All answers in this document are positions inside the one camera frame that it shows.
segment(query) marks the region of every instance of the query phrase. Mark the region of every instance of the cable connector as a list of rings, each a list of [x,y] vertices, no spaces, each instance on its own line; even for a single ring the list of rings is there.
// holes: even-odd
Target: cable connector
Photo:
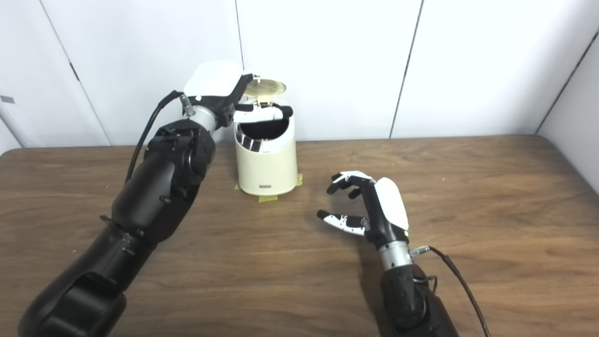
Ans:
[[[185,112],[185,116],[189,118],[195,115],[195,110],[193,109],[193,106],[189,101],[189,97],[187,97],[187,95],[185,94],[182,94],[181,96],[179,96],[179,99],[181,100],[181,105],[183,106],[183,112]]]
[[[430,250],[431,250],[431,247],[429,247],[429,246],[420,246],[418,248],[411,249],[410,256],[411,256],[411,258],[415,258],[415,257],[422,255]]]

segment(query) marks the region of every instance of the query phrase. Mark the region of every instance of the white wall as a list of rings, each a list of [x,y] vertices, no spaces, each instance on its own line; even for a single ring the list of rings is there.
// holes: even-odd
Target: white wall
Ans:
[[[599,42],[595,40],[539,134],[599,193]]]
[[[426,0],[392,136],[534,133],[598,28],[596,0]]]
[[[287,84],[299,140],[530,134],[599,28],[595,0],[426,0],[397,106],[420,4],[5,0],[2,117],[25,146],[134,144],[164,95],[228,59]]]
[[[420,0],[238,0],[245,66],[280,80],[298,140],[387,138]]]
[[[2,154],[4,154],[4,152],[16,148],[20,148],[19,143],[13,137],[12,133],[4,124],[2,119],[0,119],[0,157]]]
[[[241,63],[235,0],[43,3],[113,145],[137,143],[158,101],[199,64]],[[178,101],[167,106],[150,137],[180,113]]]
[[[25,146],[108,145],[38,1],[0,1],[2,118]]]

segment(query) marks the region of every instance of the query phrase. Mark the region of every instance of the yellow tape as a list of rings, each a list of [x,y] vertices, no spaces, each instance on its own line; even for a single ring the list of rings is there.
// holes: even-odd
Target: yellow tape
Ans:
[[[265,195],[262,197],[258,197],[258,202],[263,203],[265,201],[274,201],[274,200],[278,200],[278,199],[279,199],[278,195]]]

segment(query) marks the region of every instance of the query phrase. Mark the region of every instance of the robot finger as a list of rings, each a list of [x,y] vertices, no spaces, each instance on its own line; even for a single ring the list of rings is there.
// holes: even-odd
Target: robot finger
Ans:
[[[335,182],[337,179],[341,178],[341,176],[342,176],[342,174],[341,174],[341,173],[334,174],[334,175],[331,177],[331,180],[332,180],[333,182]]]
[[[370,177],[362,177],[362,176],[350,176],[347,180],[355,186],[358,187],[366,187],[366,186],[374,186],[374,179]]]
[[[350,186],[352,186],[352,183],[345,180],[338,180],[337,182],[330,184],[330,186],[326,189],[326,193],[334,194],[339,189],[348,189]]]
[[[325,221],[327,224],[346,231],[348,233],[352,233],[355,235],[360,235],[363,236],[364,235],[364,225],[362,224],[362,219],[359,216],[351,216],[350,221],[350,225],[348,225],[348,218],[350,216],[347,215],[343,215],[343,214],[333,214],[330,212],[327,212],[325,210],[319,210],[318,213],[316,214],[316,216],[318,216],[320,219],[322,219],[323,221]]]
[[[285,118],[281,109],[277,107],[260,107],[256,104],[237,104],[233,123],[258,123],[277,121]]]
[[[362,189],[360,189],[360,187],[356,187],[354,188],[348,195],[347,197],[350,199],[355,199],[357,198],[360,194],[362,194]]]

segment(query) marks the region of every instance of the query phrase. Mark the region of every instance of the white robotic hand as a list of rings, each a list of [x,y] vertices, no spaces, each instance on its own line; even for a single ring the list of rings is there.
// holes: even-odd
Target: white robotic hand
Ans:
[[[335,174],[331,177],[331,180],[332,184],[326,190],[328,194],[333,194],[339,189],[347,189],[351,186],[356,186],[356,188],[348,194],[348,197],[354,199],[360,194],[363,194],[364,203],[366,204],[371,220],[373,220],[372,217],[374,217],[379,222],[387,221],[390,224],[401,228],[405,232],[409,229],[406,208],[401,199],[400,191],[391,179],[383,177],[379,181],[376,181],[371,176],[366,175],[361,171],[343,171]],[[326,213],[329,214],[326,218],[321,217],[321,215]],[[346,227],[359,227],[356,226],[354,222],[350,223],[348,226],[347,221],[343,222],[344,215],[336,216],[321,210],[319,211],[318,216],[328,224],[344,231],[348,231],[345,229]]]

